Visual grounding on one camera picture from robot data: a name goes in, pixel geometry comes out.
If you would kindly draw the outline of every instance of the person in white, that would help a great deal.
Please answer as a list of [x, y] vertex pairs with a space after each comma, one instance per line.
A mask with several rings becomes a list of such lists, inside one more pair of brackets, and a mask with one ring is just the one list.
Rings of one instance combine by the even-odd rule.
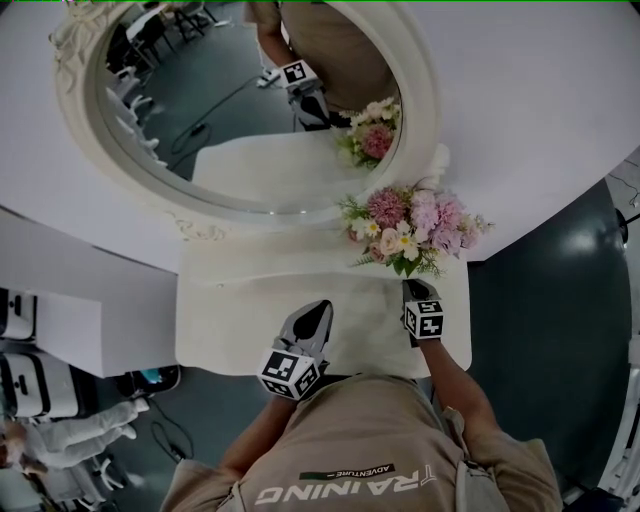
[[129, 425], [149, 410], [144, 398], [122, 402], [86, 419], [68, 419], [41, 425], [5, 421], [0, 426], [0, 468], [15, 467], [24, 473], [43, 474], [48, 468], [68, 468], [102, 453], [124, 436], [135, 439]]

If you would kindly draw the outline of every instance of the round mirror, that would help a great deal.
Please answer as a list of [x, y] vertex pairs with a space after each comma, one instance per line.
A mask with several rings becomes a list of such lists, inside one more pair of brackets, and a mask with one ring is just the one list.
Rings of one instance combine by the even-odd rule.
[[370, 188], [401, 136], [371, 40], [325, 2], [149, 2], [111, 29], [96, 88], [142, 168], [226, 208], [300, 214]]

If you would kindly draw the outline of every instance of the white mirror frame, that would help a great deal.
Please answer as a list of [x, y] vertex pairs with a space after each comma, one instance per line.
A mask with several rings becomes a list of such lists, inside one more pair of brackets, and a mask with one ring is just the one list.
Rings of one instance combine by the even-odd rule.
[[[402, 3], [331, 2], [376, 45], [393, 72], [403, 117], [395, 153], [383, 172], [372, 173], [358, 199], [391, 184], [424, 177], [435, 155], [440, 111], [435, 73], [421, 29]], [[68, 3], [69, 17], [51, 34], [56, 48], [54, 77], [67, 126], [86, 156], [142, 202], [171, 215], [190, 239], [215, 240], [226, 231], [274, 232], [301, 225], [328, 225], [340, 218], [337, 206], [298, 214], [258, 213], [224, 205], [222, 197], [171, 176], [159, 179], [130, 156], [102, 115], [97, 77], [106, 45], [128, 3]]]

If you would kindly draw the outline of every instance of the pink flower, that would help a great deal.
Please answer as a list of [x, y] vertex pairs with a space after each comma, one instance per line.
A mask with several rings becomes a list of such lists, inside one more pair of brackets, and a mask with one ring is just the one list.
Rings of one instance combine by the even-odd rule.
[[362, 150], [369, 156], [382, 160], [387, 154], [391, 143], [393, 142], [393, 133], [384, 125], [373, 125], [362, 139]]
[[404, 219], [404, 204], [391, 187], [375, 191], [367, 201], [369, 213], [382, 228], [395, 228]]
[[431, 233], [430, 242], [436, 249], [442, 250], [447, 254], [457, 255], [460, 252], [462, 233], [457, 229], [447, 229], [438, 226], [433, 233]]
[[431, 231], [438, 222], [436, 198], [431, 190], [419, 190], [411, 198], [411, 220], [417, 228]]
[[387, 259], [387, 257], [380, 251], [380, 244], [378, 242], [373, 242], [369, 245], [369, 254], [371, 254], [373, 261], [376, 263], [384, 263]]
[[451, 193], [442, 192], [436, 196], [438, 227], [453, 230], [462, 220], [464, 205]]

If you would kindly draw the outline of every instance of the chair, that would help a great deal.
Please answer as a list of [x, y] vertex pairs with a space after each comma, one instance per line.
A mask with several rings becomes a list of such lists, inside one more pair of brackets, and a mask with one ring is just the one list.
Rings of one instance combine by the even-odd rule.
[[194, 30], [198, 31], [201, 36], [204, 36], [204, 32], [201, 30], [201, 26], [203, 25], [200, 24], [200, 22], [205, 17], [204, 13], [206, 13], [206, 16], [213, 23], [218, 23], [218, 20], [216, 20], [209, 9], [207, 9], [205, 2], [188, 2], [185, 4], [177, 4], [175, 10], [176, 25], [178, 26], [180, 35], [182, 36], [182, 39], [185, 43], [188, 43], [189, 39], [187, 38], [184, 23], [188, 23]]
[[140, 61], [143, 61], [149, 70], [153, 69], [151, 61], [129, 41], [127, 29], [118, 23], [109, 41], [107, 67], [112, 73], [117, 74], [127, 66], [137, 65]]
[[133, 46], [127, 39], [127, 29], [120, 23], [116, 26], [113, 37], [109, 41], [109, 49], [107, 50], [107, 64], [109, 70], [117, 74], [120, 70], [127, 67], [131, 60], [131, 52], [134, 51]]
[[160, 56], [158, 55], [158, 51], [156, 50], [156, 42], [158, 39], [163, 38], [167, 46], [171, 49], [173, 53], [176, 53], [175, 49], [169, 42], [166, 34], [167, 28], [158, 15], [153, 16], [144, 24], [142, 30], [138, 33], [138, 40], [141, 42], [140, 49], [141, 50], [149, 50], [153, 56], [156, 58], [158, 62], [160, 62]]

